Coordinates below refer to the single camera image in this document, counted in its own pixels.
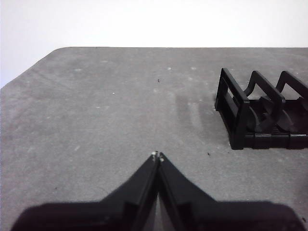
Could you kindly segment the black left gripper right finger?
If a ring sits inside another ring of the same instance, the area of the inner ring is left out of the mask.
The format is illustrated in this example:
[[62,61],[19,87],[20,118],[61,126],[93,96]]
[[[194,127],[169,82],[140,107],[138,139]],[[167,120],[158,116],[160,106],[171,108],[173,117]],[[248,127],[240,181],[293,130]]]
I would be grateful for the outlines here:
[[159,196],[175,231],[303,231],[294,210],[269,201],[217,201],[159,153]]

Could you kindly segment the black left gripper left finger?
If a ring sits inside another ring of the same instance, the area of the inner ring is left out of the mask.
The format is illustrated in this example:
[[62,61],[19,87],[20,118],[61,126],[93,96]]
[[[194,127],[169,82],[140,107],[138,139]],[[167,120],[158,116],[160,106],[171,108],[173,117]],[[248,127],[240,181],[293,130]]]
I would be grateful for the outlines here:
[[159,159],[150,157],[101,201],[46,203],[25,209],[13,231],[142,231],[153,224]]

